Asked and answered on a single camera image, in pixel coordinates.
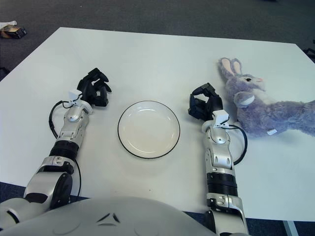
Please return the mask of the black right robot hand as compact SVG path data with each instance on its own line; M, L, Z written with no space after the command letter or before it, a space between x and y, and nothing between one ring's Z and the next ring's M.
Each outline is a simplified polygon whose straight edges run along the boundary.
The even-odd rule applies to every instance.
M208 98L207 101L195 98L196 95L203 94ZM189 96L188 114L196 119L203 121L213 120L214 111L222 110L222 99L216 94L211 84L206 83L196 88Z

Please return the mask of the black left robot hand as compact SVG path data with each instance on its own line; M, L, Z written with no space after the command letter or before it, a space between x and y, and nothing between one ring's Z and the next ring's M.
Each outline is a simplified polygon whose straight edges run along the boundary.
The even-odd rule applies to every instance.
M80 80L77 89L81 91L81 100L99 107L106 107L108 104L107 93L112 90L107 85L109 82L105 74L98 68L94 68L87 76Z

